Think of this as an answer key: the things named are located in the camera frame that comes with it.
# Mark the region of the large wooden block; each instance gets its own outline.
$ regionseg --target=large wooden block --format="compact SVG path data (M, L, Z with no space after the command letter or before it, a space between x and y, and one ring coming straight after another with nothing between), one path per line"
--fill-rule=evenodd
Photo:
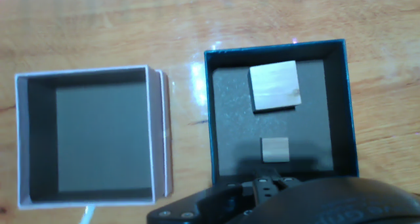
M289 138L262 138L262 161L263 162L288 162Z
M249 69L254 111L296 106L302 103L296 62L280 62Z

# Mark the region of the bolt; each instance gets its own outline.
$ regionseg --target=bolt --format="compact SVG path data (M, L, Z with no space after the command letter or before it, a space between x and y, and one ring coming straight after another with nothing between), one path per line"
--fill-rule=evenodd
M191 217L194 217L194 213L192 213L192 212L186 212L186 213L181 214L181 217L183 217L183 218L191 218Z
M170 211L163 211L163 212L160 212L159 213L159 216L161 216L161 217L167 217L169 215L171 215L171 212Z

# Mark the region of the white box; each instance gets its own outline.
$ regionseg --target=white box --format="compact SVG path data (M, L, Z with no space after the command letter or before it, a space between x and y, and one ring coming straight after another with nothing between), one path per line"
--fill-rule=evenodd
M150 205L172 192L166 75L16 74L18 207Z

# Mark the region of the cardboard box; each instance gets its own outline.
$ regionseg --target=cardboard box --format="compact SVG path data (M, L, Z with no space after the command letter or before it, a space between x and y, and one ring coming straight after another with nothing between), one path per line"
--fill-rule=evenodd
M167 77L148 66L16 74L21 209L172 192Z
M295 60L302 104L253 113L249 68ZM344 39L205 52L213 182L259 168L308 180L358 176ZM260 138L289 138L289 162L263 163Z

